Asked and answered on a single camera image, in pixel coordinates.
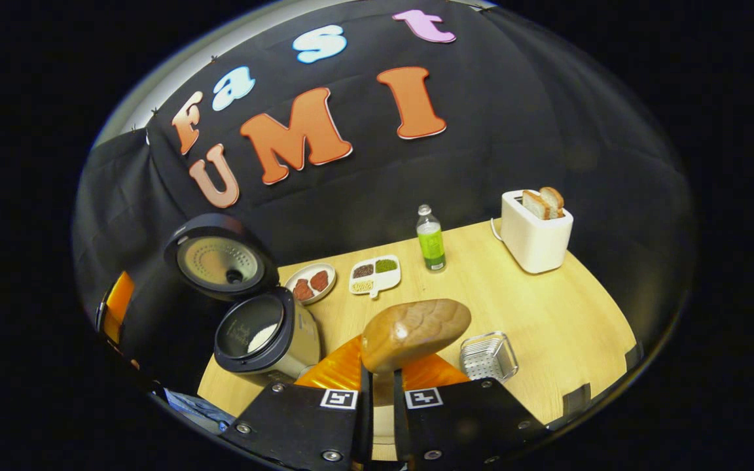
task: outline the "rice cooker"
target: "rice cooker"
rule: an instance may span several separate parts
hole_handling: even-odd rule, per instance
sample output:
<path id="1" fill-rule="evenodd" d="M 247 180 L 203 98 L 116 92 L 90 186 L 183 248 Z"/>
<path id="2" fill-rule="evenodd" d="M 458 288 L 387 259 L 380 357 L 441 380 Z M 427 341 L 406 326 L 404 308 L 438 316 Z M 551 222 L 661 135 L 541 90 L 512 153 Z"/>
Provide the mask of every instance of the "rice cooker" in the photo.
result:
<path id="1" fill-rule="evenodd" d="M 228 215 L 192 218 L 171 236 L 165 262 L 204 294 L 234 302 L 215 334 L 215 360 L 257 385 L 294 382 L 317 364 L 316 321 L 279 284 L 257 238 Z"/>

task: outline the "black fabric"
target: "black fabric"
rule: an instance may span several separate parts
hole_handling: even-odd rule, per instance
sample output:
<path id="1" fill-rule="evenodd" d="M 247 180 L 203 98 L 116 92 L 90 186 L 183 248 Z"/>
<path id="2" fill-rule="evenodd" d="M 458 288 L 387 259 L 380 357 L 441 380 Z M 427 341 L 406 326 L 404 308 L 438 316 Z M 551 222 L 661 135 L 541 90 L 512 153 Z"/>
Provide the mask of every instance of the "black fabric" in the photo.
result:
<path id="1" fill-rule="evenodd" d="M 391 18 L 408 9 L 440 16 L 439 27 L 457 40 L 417 38 Z M 345 50 L 311 65 L 298 62 L 293 39 L 327 24 L 343 27 Z M 213 111 L 213 86 L 242 65 L 254 89 Z M 376 77 L 402 66 L 430 72 L 425 85 L 448 123 L 443 133 L 397 136 L 392 93 Z M 263 184 L 240 126 L 259 113 L 287 125 L 293 99 L 320 86 L 331 90 L 330 113 L 353 152 Z M 200 138 L 182 156 L 171 120 L 197 90 L 204 93 Z M 189 177 L 189 167 L 217 143 L 240 185 L 240 199 L 228 209 L 210 205 Z M 207 170 L 221 185 L 213 165 Z M 75 274 L 92 315 L 111 281 L 128 271 L 137 288 L 122 349 L 147 356 L 158 375 L 179 377 L 171 342 L 194 344 L 188 348 L 195 353 L 183 358 L 207 358 L 215 319 L 225 312 L 165 273 L 162 245 L 189 218 L 233 215 L 287 265 L 414 237 L 420 203 L 449 230 L 499 217 L 505 191 L 545 185 L 563 194 L 575 217 L 569 250 L 650 349 L 691 280 L 694 215 L 677 156 L 637 99 L 586 54 L 500 9 L 476 12 L 437 0 L 344 3 L 221 54 L 159 107 L 146 130 L 93 150 L 73 224 Z M 183 319 L 182 330 L 156 339 L 154 326 L 173 325 L 170 319 Z M 206 367 L 189 363 L 194 375 Z"/>

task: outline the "bread slice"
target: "bread slice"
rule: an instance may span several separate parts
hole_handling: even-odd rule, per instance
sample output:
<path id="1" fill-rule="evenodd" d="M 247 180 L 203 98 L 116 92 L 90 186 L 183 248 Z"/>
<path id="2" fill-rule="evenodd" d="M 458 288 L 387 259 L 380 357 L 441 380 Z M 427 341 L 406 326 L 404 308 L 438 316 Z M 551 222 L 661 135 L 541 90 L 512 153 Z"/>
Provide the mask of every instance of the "bread slice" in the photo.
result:
<path id="1" fill-rule="evenodd" d="M 563 217 L 563 196 L 561 196 L 557 190 L 550 186 L 545 186 L 539 189 L 539 195 L 551 208 L 550 218 Z"/>
<path id="2" fill-rule="evenodd" d="M 530 191 L 523 191 L 523 206 L 541 220 L 551 218 L 551 206 L 548 206 L 547 202 Z"/>

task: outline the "letter cutout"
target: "letter cutout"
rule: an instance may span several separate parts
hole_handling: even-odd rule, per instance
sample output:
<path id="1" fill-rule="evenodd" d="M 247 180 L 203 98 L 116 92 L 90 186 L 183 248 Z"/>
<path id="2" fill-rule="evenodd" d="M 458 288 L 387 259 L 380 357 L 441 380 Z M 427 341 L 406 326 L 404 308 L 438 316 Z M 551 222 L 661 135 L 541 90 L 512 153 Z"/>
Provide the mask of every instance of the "letter cutout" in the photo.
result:
<path id="1" fill-rule="evenodd" d="M 304 143 L 310 143 L 310 163 L 322 165 L 347 157 L 353 146 L 339 136 L 327 109 L 330 90 L 325 87 L 304 92 L 293 100 L 290 128 L 266 113 L 251 117 L 240 126 L 240 134 L 252 140 L 264 169 L 261 180 L 271 185 L 287 178 L 290 170 L 281 165 L 276 154 L 293 169 L 304 169 Z"/>
<path id="2" fill-rule="evenodd" d="M 197 185 L 200 185 L 200 190 L 203 190 L 203 194 L 209 200 L 209 203 L 218 208 L 228 208 L 228 206 L 236 203 L 240 197 L 240 187 L 237 185 L 237 179 L 234 178 L 231 169 L 228 168 L 225 158 L 223 158 L 223 144 L 217 144 L 209 149 L 206 158 L 210 163 L 215 164 L 217 173 L 225 183 L 225 191 L 220 191 L 215 187 L 209 174 L 206 173 L 206 161 L 201 158 L 194 162 L 194 165 L 191 165 L 188 173 L 197 182 Z"/>
<path id="3" fill-rule="evenodd" d="M 200 124 L 200 108 L 197 108 L 197 103 L 201 101 L 203 92 L 194 92 L 170 122 L 179 134 L 179 152 L 182 155 L 188 153 L 200 137 L 200 130 L 192 128 L 191 125 Z"/>
<path id="4" fill-rule="evenodd" d="M 397 135 L 403 139 L 432 136 L 446 129 L 446 121 L 435 115 L 424 79 L 429 71 L 423 67 L 401 67 L 377 75 L 377 81 L 387 84 L 395 96 L 401 113 Z"/>
<path id="5" fill-rule="evenodd" d="M 304 51 L 296 59 L 313 63 L 339 54 L 348 45 L 348 40 L 340 36 L 342 33 L 342 27 L 335 24 L 306 32 L 293 41 L 294 50 Z"/>
<path id="6" fill-rule="evenodd" d="M 255 79 L 249 77 L 249 67 L 238 67 L 228 74 L 223 75 L 215 85 L 215 99 L 211 101 L 211 107 L 215 111 L 224 110 L 235 99 L 240 99 L 252 91 Z"/>
<path id="7" fill-rule="evenodd" d="M 438 31 L 437 27 L 432 24 L 433 22 L 442 23 L 440 17 L 427 15 L 427 13 L 421 10 L 409 10 L 397 13 L 392 18 L 397 21 L 406 21 L 407 26 L 415 33 L 415 36 L 431 43 L 451 43 L 456 39 L 453 33 Z"/>

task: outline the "orange letter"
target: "orange letter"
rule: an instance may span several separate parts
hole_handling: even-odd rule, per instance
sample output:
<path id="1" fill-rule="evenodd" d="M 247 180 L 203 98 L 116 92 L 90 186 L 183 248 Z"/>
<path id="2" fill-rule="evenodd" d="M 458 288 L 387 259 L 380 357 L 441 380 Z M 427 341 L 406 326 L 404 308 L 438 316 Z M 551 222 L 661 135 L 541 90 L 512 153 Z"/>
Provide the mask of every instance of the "orange letter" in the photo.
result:
<path id="1" fill-rule="evenodd" d="M 261 179 L 271 185 L 287 178 L 290 170 L 281 165 L 276 154 L 293 169 L 304 169 L 304 142 L 310 143 L 310 163 L 322 165 L 346 157 L 353 146 L 339 136 L 327 98 L 330 90 L 324 87 L 304 92 L 293 100 L 290 128 L 286 128 L 266 113 L 251 117 L 240 126 L 240 134 L 252 140 L 264 174 Z"/>
<path id="2" fill-rule="evenodd" d="M 210 163 L 215 164 L 217 173 L 225 183 L 225 191 L 219 191 L 215 188 L 215 184 L 211 182 L 209 174 L 206 173 L 206 161 L 201 158 L 194 162 L 194 165 L 191 165 L 188 173 L 191 174 L 192 179 L 197 181 L 197 185 L 200 185 L 200 190 L 203 190 L 203 194 L 209 200 L 209 203 L 218 208 L 228 208 L 240 197 L 240 188 L 237 186 L 234 174 L 231 173 L 231 169 L 228 168 L 228 164 L 225 163 L 223 158 L 223 144 L 217 144 L 209 149 L 206 158 L 209 159 Z"/>
<path id="3" fill-rule="evenodd" d="M 176 132 L 179 132 L 179 143 L 182 144 L 179 152 L 182 152 L 182 155 L 188 153 L 197 142 L 197 137 L 200 137 L 200 131 L 192 128 L 191 125 L 200 124 L 200 108 L 197 108 L 196 104 L 201 101 L 203 101 L 203 92 L 194 92 L 194 95 L 188 98 L 170 122 L 176 127 Z"/>
<path id="4" fill-rule="evenodd" d="M 387 84 L 395 96 L 395 104 L 401 112 L 397 135 L 403 139 L 432 136 L 446 129 L 445 120 L 435 116 L 424 86 L 428 75 L 429 71 L 423 67 L 401 67 L 377 75 L 377 81 Z"/>

